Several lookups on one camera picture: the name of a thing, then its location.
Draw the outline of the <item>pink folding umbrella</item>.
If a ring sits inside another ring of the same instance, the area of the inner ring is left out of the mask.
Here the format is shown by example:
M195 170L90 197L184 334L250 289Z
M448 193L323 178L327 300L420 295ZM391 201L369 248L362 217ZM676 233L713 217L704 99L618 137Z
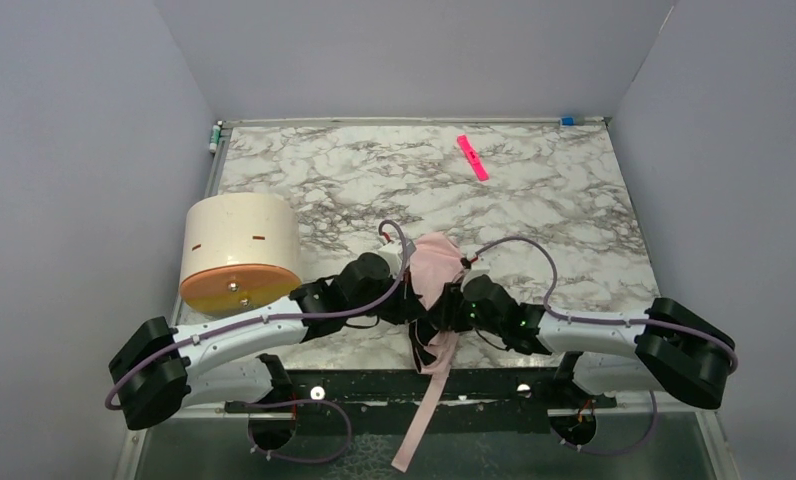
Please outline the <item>pink folding umbrella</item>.
M458 246L442 232L425 234L416 242L416 251L409 261L412 286L427 312L442 294L446 283L454 282L463 275L463 255ZM429 363L423 361L417 367L420 374L428 375L430 381L407 432L398 448L391 466L404 473L427 430L447 383L459 335L441 332L432 336L421 351L433 356Z

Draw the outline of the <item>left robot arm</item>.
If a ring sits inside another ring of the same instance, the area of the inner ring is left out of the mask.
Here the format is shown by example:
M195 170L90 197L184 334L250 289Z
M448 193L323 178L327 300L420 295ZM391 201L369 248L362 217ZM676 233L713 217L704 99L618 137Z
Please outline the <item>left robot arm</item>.
M234 381L226 365L249 354L334 334L351 318L372 316L394 325L421 317L424 308L408 270L364 253L337 275L319 278L255 310L204 324L173 327L163 317L143 322L108 364L109 410L128 429L162 423L186 406L256 401L271 389L271 370L259 365Z

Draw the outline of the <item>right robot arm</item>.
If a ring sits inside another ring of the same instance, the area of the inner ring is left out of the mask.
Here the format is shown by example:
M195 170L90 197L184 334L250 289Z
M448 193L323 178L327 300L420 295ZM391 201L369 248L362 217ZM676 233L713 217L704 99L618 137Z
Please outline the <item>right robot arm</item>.
M717 410L737 357L733 339L666 297L630 313L557 313L519 303L480 275L449 283L426 319L439 331L481 330L522 355L576 354L572 382L583 392L662 391Z

